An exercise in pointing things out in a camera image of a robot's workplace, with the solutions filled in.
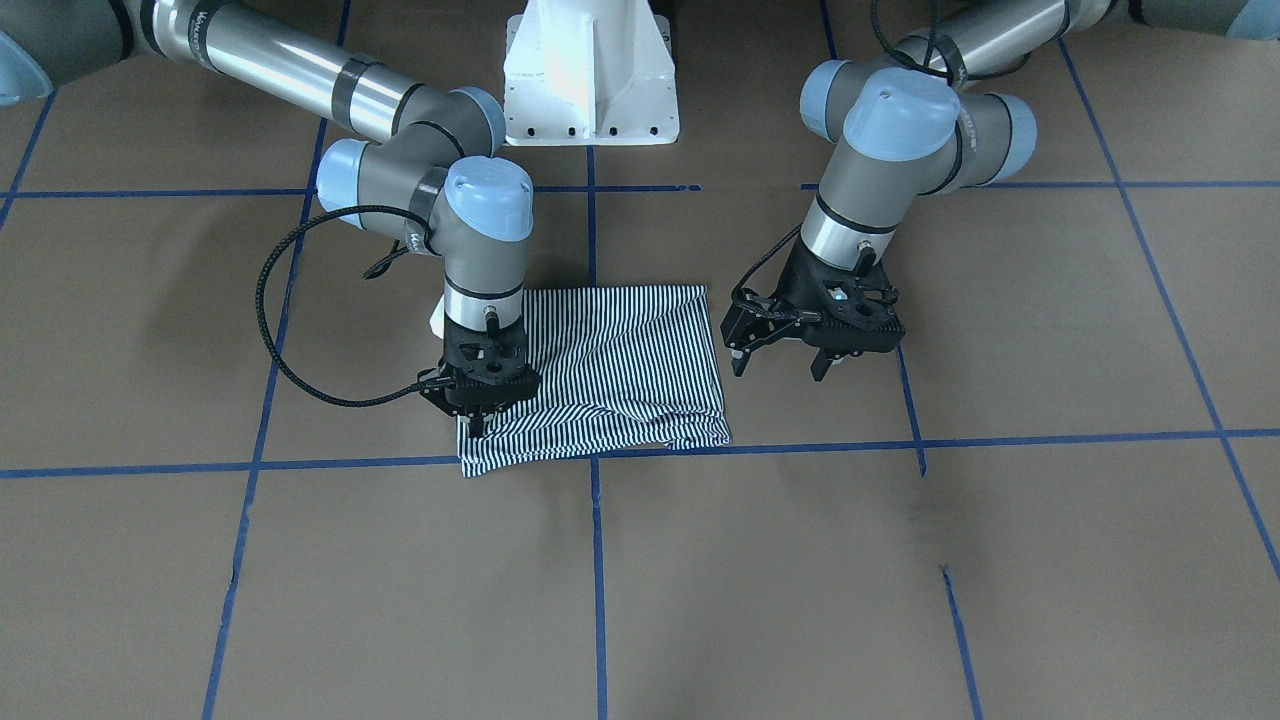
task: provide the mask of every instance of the black and white striped fabric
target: black and white striped fabric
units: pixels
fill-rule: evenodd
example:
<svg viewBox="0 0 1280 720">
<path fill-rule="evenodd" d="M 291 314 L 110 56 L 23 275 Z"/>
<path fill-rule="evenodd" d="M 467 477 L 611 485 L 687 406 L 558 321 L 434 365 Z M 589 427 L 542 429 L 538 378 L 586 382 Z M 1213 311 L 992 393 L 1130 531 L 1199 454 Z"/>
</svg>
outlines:
<svg viewBox="0 0 1280 720">
<path fill-rule="evenodd" d="M 730 441 L 704 286 L 525 292 L 538 396 L 489 419 L 483 438 L 458 423 L 462 474 L 664 443 Z"/>
</svg>

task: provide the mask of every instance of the ur robot arm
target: ur robot arm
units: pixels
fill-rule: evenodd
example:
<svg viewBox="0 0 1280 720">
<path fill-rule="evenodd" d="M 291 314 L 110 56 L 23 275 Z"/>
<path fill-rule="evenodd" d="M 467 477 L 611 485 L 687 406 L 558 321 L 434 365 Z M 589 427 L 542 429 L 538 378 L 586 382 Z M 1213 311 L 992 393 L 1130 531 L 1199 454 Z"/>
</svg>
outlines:
<svg viewBox="0 0 1280 720">
<path fill-rule="evenodd" d="M 532 183 L 493 158 L 506 122 L 489 94 L 433 90 L 237 0 L 6 0 L 0 106 L 143 54 L 232 76 L 371 138 L 335 142 L 316 191 L 328 210 L 407 211 L 416 219 L 376 211 L 344 219 L 443 258 L 433 327 L 444 351 L 419 378 L 422 395 L 470 418 L 472 436 L 485 415 L 534 396 L 539 375 L 527 363 L 521 310 Z"/>
<path fill-rule="evenodd" d="M 814 380 L 846 356 L 895 350 L 905 329 L 881 260 L 911 202 L 1004 179 L 1036 147 L 1036 118 L 1025 102 L 961 91 L 1019 67 L 1020 58 L 1064 33 L 1094 26 L 1115 5 L 977 1 L 869 63 L 829 60 L 814 69 L 800 114 L 836 150 L 809 213 L 786 238 L 799 234 L 777 290 L 765 297 L 746 281 L 786 240 L 733 290 L 721 324 L 733 373 L 741 375 L 753 352 L 783 338 L 818 350 Z M 1147 24 L 1252 40 L 1280 35 L 1280 0 L 1132 0 L 1129 9 Z"/>
</svg>

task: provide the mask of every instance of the grid line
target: grid line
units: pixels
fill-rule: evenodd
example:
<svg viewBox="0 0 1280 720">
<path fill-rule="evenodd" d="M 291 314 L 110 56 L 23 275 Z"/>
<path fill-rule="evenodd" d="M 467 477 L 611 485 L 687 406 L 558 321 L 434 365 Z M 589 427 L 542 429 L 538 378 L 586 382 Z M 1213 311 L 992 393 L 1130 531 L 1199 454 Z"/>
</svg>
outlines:
<svg viewBox="0 0 1280 720">
<path fill-rule="evenodd" d="M 31 138 L 27 140 L 27 149 L 22 154 L 22 160 L 18 163 L 18 170 L 13 174 L 13 183 L 9 184 L 9 192 L 5 193 L 4 205 L 0 205 L 0 229 L 4 229 L 5 220 L 9 219 L 9 211 L 13 210 L 13 204 L 18 197 L 18 190 L 22 187 L 22 178 L 27 174 L 27 165 L 31 164 L 31 156 L 36 152 L 36 143 L 40 142 L 40 133 L 45 129 L 45 120 L 49 119 L 49 111 L 54 108 L 54 100 L 58 99 L 58 92 L 52 92 L 45 99 L 45 105 L 40 109 L 40 117 L 36 118 L 36 124 L 31 128 Z"/>
<path fill-rule="evenodd" d="M 970 447 L 1034 447 L 1059 445 L 1116 445 L 1137 442 L 1178 442 L 1196 439 L 1229 438 L 1280 438 L 1280 428 L 1242 428 L 1234 430 L 1160 430 L 1144 433 L 1098 433 L 1075 436 L 1007 436 L 972 438 L 923 438 L 919 446 L 927 450 L 970 448 Z M 870 452 L 886 450 L 915 450 L 916 441 L 863 441 L 829 443 L 777 443 L 777 445 L 728 445 L 721 447 L 699 447 L 691 450 L 668 450 L 666 447 L 639 447 L 602 452 L 602 459 L 627 457 L 682 457 L 705 455 L 797 455 L 824 452 Z M 385 457 L 317 457 L 307 460 L 262 460 L 257 462 L 260 473 L 282 470 L 333 470 L 352 468 L 406 468 L 421 465 L 456 465 L 456 455 L 411 455 Z M 69 478 L 69 477 L 111 477 L 111 475 L 164 475 L 243 471 L 253 466 L 251 461 L 242 462 L 191 462 L 156 465 L 90 465 L 65 468 L 15 468 L 0 469 L 0 480 Z"/>
<path fill-rule="evenodd" d="M 219 187 L 207 190 L 40 190 L 17 192 L 19 200 L 49 199 L 113 199 L 113 197 L 237 197 L 237 196 L 291 196 L 311 195 L 315 190 L 305 187 Z"/>
<path fill-rule="evenodd" d="M 818 0 L 818 9 L 822 14 L 822 28 L 827 38 L 827 54 L 832 60 L 840 59 L 840 53 L 836 50 L 836 35 L 831 24 L 831 9 L 827 6 L 827 0 Z M 801 190 L 818 190 L 818 183 L 803 183 Z M 920 419 L 915 413 L 915 400 L 911 396 L 911 377 L 906 369 L 906 356 L 902 354 L 902 345 L 899 343 L 897 350 L 897 370 L 899 382 L 902 384 L 902 404 L 906 410 L 906 420 L 911 428 L 911 443 L 915 448 L 915 461 L 920 466 L 920 477 L 923 478 L 929 471 L 929 462 L 924 454 L 924 443 L 920 439 Z"/>
<path fill-rule="evenodd" d="M 955 587 L 951 583 L 951 569 L 943 565 L 942 582 L 947 587 L 947 603 L 951 606 L 951 626 L 956 633 L 956 646 L 960 650 L 960 665 L 964 667 L 964 684 L 969 691 L 969 707 L 973 720 L 982 719 L 982 698 L 978 696 L 978 679 L 973 671 L 973 657 L 969 655 L 969 638 L 964 632 L 964 619 L 960 616 L 960 603 L 956 602 Z"/>
<path fill-rule="evenodd" d="M 343 0 L 342 17 L 338 20 L 338 46 L 342 46 L 347 37 L 347 26 L 351 20 L 351 3 L 352 0 Z M 319 128 L 316 129 L 315 147 L 311 152 L 311 170 L 307 176 L 308 188 L 314 188 L 316 186 L 316 176 L 320 170 L 320 159 L 323 158 L 325 131 L 328 128 L 329 122 L 321 119 Z M 316 196 L 312 192 L 307 192 L 303 196 L 302 210 L 298 219 L 300 224 L 306 223 L 310 218 L 312 200 Z M 284 297 L 280 304 L 280 318 L 275 331 L 276 352 L 284 350 L 284 338 L 289 329 L 289 301 L 292 300 L 293 286 L 298 277 L 298 266 L 301 265 L 301 255 L 305 242 L 306 237 L 300 237 L 293 247 L 293 256 L 289 263 L 289 275 L 284 286 Z M 279 368 L 275 363 L 271 363 L 266 374 L 266 388 L 262 393 L 262 413 L 259 420 L 257 439 L 253 443 L 253 459 L 251 461 L 248 479 L 244 483 L 244 501 L 241 506 L 239 527 L 236 533 L 236 550 L 232 553 L 232 577 L 230 582 L 227 584 L 227 596 L 223 600 L 221 621 L 218 628 L 218 639 L 214 644 L 214 657 L 210 662 L 209 684 L 205 689 L 205 703 L 201 711 L 201 720 L 212 720 L 214 708 L 218 703 L 218 688 L 221 682 L 223 660 L 227 653 L 227 643 L 232 628 L 232 616 L 236 611 L 236 596 L 239 589 L 241 569 L 243 568 L 244 552 L 248 544 L 250 509 L 253 506 L 253 500 L 257 496 L 257 480 L 261 474 L 262 452 L 266 448 L 266 436 L 271 424 L 271 405 L 275 400 L 275 387 L 278 379 Z"/>
<path fill-rule="evenodd" d="M 1280 181 L 1000 181 L 982 186 L 970 186 L 963 190 L 1112 190 L 1115 187 L 1170 190 L 1267 188 L 1280 187 Z M 800 190 L 818 190 L 818 183 L 803 182 L 800 183 Z"/>
<path fill-rule="evenodd" d="M 609 717 L 609 673 L 604 611 L 604 525 L 600 520 L 600 459 L 591 457 L 591 557 L 595 577 L 595 716 Z"/>
<path fill-rule="evenodd" d="M 911 423 L 911 442 L 915 443 L 915 461 L 920 465 L 920 477 L 929 473 L 929 462 L 924 456 L 924 441 L 920 438 L 920 420 L 915 415 L 915 400 L 911 397 L 911 379 L 906 374 L 906 355 L 902 343 L 897 346 L 897 370 L 902 375 L 902 401 L 906 402 L 906 419 Z"/>
<path fill-rule="evenodd" d="M 1084 110 L 1089 115 L 1089 123 L 1093 126 L 1094 135 L 1097 135 L 1098 145 L 1102 147 L 1102 155 L 1106 158 L 1107 167 L 1111 169 L 1111 176 L 1115 179 L 1115 187 L 1120 192 L 1120 199 L 1124 201 L 1125 211 L 1129 214 L 1129 222 L 1133 224 L 1134 233 L 1138 237 L 1138 245 L 1140 246 L 1142 254 L 1147 260 L 1147 266 L 1156 283 L 1156 290 L 1160 291 L 1160 299 L 1165 304 L 1169 320 L 1172 323 L 1174 332 L 1178 334 L 1178 342 L 1181 345 L 1188 365 L 1190 365 L 1192 375 L 1196 378 L 1196 386 L 1199 389 L 1201 398 L 1204 401 L 1204 409 L 1208 411 L 1210 419 L 1213 423 L 1213 429 L 1222 443 L 1222 451 L 1226 454 L 1226 460 L 1231 466 L 1231 473 L 1235 475 L 1236 487 L 1244 498 L 1245 507 L 1249 510 L 1253 525 L 1258 532 L 1258 539 L 1261 539 L 1262 547 L 1267 553 L 1267 559 L 1271 561 L 1271 570 L 1276 579 L 1280 580 L 1280 556 L 1276 555 L 1275 543 L 1271 541 L 1271 534 L 1262 519 L 1262 512 L 1258 510 L 1257 502 L 1253 498 L 1253 491 L 1249 488 L 1248 479 L 1240 469 L 1240 462 L 1235 456 L 1235 450 L 1231 447 L 1230 437 L 1222 425 L 1222 419 L 1219 415 L 1217 406 L 1215 405 L 1213 397 L 1208 391 L 1208 384 L 1204 382 L 1204 375 L 1201 373 L 1201 366 L 1196 360 L 1196 354 L 1192 351 L 1190 340 L 1187 337 L 1183 323 L 1178 316 L 1178 310 L 1174 307 L 1174 300 L 1169 293 L 1169 288 L 1165 286 L 1165 279 L 1160 274 L 1160 268 L 1156 264 L 1156 256 L 1151 251 L 1151 245 L 1147 241 L 1146 231 L 1143 231 L 1142 220 L 1138 218 L 1138 211 L 1134 209 L 1133 200 L 1129 197 L 1129 190 L 1120 176 L 1120 167 L 1116 164 L 1115 156 L 1111 154 L 1111 147 L 1107 143 L 1106 135 L 1102 132 L 1102 124 L 1098 122 L 1098 117 L 1093 111 L 1093 104 L 1089 102 L 1089 96 L 1084 90 L 1084 82 L 1080 79 L 1075 63 L 1071 60 L 1071 53 L 1068 50 L 1066 42 L 1064 42 L 1062 38 L 1059 38 L 1057 46 L 1062 51 L 1062 59 L 1066 61 L 1068 72 L 1071 73 L 1071 82 L 1075 83 L 1075 90 L 1080 95 L 1080 101 L 1084 102 Z"/>
</svg>

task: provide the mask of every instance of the striped shirt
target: striped shirt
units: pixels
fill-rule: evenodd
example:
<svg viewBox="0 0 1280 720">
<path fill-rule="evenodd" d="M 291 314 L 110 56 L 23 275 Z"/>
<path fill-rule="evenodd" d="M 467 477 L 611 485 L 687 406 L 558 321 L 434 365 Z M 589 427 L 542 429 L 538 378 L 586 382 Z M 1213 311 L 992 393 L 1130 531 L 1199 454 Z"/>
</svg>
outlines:
<svg viewBox="0 0 1280 720">
<path fill-rule="evenodd" d="M 483 438 L 460 418 L 465 477 L 635 445 L 730 442 L 705 286 L 530 290 L 525 327 L 541 387 L 490 416 Z"/>
</svg>

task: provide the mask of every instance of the light blue cap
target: light blue cap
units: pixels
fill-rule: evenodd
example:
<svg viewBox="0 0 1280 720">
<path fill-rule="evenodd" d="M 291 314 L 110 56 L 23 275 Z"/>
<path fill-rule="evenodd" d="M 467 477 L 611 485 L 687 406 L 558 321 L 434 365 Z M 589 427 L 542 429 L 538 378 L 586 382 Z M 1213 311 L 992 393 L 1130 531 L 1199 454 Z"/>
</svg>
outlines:
<svg viewBox="0 0 1280 720">
<path fill-rule="evenodd" d="M 993 92 L 996 97 L 1009 108 L 1009 120 L 1010 120 L 1010 138 L 1009 138 L 1009 155 L 1005 156 L 1005 164 L 1000 167 L 1000 172 L 996 177 L 988 181 L 988 184 L 998 179 L 1005 179 L 1009 176 L 1016 173 L 1018 170 L 1027 167 L 1027 161 L 1032 159 L 1032 154 L 1036 152 L 1036 143 L 1039 141 L 1039 128 L 1036 126 L 1036 113 L 1027 102 L 1021 99 L 1014 97 L 1012 95 L 1001 95 Z"/>
<path fill-rule="evenodd" d="M 489 151 L 489 156 L 498 154 L 498 149 L 502 147 L 502 141 L 507 137 L 507 117 L 502 114 L 502 105 L 493 99 L 493 95 L 480 90 L 479 87 L 460 87 L 451 92 L 460 92 L 467 97 L 475 100 L 476 105 L 480 106 L 480 111 L 484 113 L 486 120 L 489 120 L 489 135 L 493 138 L 493 149 Z"/>
<path fill-rule="evenodd" d="M 360 160 L 369 142 L 344 138 L 334 142 L 316 168 L 316 197 L 325 210 L 340 210 L 358 205 Z M 343 220 L 365 229 L 360 215 L 344 215 Z"/>
<path fill-rule="evenodd" d="M 955 136 L 959 117 L 960 97 L 942 78 L 884 68 L 867 78 L 845 117 L 845 140 L 876 160 L 918 160 Z"/>
<path fill-rule="evenodd" d="M 1280 38 L 1280 0 L 1249 0 L 1226 31 L 1233 40 Z"/>
<path fill-rule="evenodd" d="M 444 199 L 462 222 L 503 242 L 534 232 L 534 181 L 502 158 L 463 158 L 449 168 Z"/>
<path fill-rule="evenodd" d="M 49 74 L 20 45 L 0 31 L 0 108 L 54 91 Z"/>
<path fill-rule="evenodd" d="M 831 97 L 831 86 L 836 83 L 836 73 L 847 64 L 849 60 L 827 60 L 809 73 L 800 91 L 800 118 L 805 127 L 832 142 L 836 138 L 827 132 L 827 99 Z"/>
</svg>

